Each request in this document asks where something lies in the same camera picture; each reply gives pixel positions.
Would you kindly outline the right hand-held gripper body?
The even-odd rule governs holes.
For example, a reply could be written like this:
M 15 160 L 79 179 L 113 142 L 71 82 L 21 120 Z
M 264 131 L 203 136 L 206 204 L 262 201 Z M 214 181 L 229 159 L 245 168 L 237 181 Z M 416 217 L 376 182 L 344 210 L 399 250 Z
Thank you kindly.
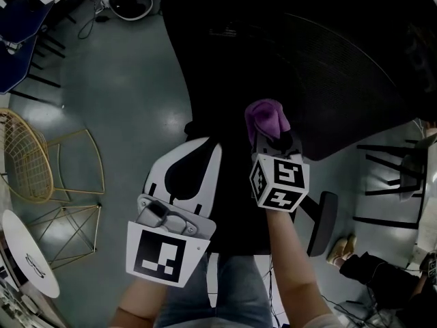
M 309 165 L 298 150 L 252 154 L 249 181 L 260 208 L 294 212 L 309 192 Z

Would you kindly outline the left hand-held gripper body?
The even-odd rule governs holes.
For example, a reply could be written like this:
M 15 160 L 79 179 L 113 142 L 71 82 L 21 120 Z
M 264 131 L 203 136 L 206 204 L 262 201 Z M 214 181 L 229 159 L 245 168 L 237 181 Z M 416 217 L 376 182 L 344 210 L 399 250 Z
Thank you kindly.
M 137 220 L 128 223 L 126 272 L 184 287 L 210 244 L 215 222 L 146 194 L 137 206 Z

